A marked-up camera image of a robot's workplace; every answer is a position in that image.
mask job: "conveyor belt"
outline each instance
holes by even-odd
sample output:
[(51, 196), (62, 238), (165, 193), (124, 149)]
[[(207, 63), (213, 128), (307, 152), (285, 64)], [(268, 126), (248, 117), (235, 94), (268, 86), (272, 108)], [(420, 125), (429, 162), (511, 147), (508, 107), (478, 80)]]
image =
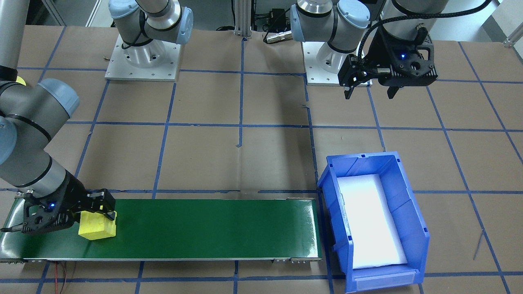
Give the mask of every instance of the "conveyor belt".
[[(6, 226), (22, 220), (16, 199)], [(0, 234), (0, 261), (321, 259), (312, 199), (118, 199), (117, 236), (89, 241), (78, 224), (39, 236)]]

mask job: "yellow foam block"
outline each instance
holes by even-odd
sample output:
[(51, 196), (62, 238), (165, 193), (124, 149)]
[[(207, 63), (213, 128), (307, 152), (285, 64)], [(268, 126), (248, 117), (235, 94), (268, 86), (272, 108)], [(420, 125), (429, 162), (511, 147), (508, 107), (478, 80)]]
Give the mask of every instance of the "yellow foam block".
[(116, 216), (115, 211), (115, 220), (110, 221), (103, 214), (82, 211), (78, 235), (89, 240), (114, 237), (116, 236)]
[(16, 77), (16, 82), (17, 82), (17, 83), (21, 83), (21, 84), (24, 85), (24, 86), (27, 86), (26, 81), (24, 81), (24, 79), (21, 78), (21, 77), (19, 77), (19, 76)]

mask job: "floor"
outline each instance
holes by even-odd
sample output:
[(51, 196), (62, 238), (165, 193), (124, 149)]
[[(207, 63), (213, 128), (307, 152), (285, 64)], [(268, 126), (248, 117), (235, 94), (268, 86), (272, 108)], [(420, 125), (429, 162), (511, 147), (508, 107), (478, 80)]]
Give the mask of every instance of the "floor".
[[(437, 41), (440, 79), (393, 100), (307, 86), (299, 43), (195, 31), (178, 82), (109, 82), (113, 28), (26, 27), (19, 73), (81, 98), (46, 150), (118, 198), (319, 197), (325, 157), (398, 151), (431, 233), (421, 285), (369, 293), (523, 292), (523, 65), (500, 43)], [(13, 201), (0, 180), (0, 218)], [(320, 211), (321, 262), (68, 262), (65, 293), (343, 293)], [(478, 241), (482, 241), (473, 259)], [(0, 264), (0, 292), (53, 293), (62, 268)]]

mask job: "storage bin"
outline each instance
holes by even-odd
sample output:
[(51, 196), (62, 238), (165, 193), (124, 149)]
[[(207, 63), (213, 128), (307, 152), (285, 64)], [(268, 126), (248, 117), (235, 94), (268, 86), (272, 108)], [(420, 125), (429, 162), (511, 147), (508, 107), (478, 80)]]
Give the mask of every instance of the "storage bin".
[[(379, 175), (406, 263), (354, 269), (354, 240), (338, 179), (375, 174)], [(430, 234), (397, 152), (327, 156), (318, 186), (331, 218), (333, 250), (347, 276), (346, 293), (423, 282)]]

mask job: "metal mounting plate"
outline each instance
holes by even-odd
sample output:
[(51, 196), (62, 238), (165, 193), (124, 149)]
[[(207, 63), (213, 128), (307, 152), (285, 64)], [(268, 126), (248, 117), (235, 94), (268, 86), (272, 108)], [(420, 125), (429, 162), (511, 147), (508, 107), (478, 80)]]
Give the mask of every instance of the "metal mounting plate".
[(162, 41), (167, 56), (162, 63), (149, 68), (134, 67), (123, 53), (122, 38), (118, 36), (112, 51), (105, 78), (115, 81), (157, 81), (175, 82), (180, 65), (181, 45)]
[[(303, 61), (307, 72), (307, 84), (310, 86), (338, 86), (338, 75), (324, 70), (316, 59), (316, 55), (324, 42), (302, 42)], [(367, 87), (372, 81), (358, 85)]]

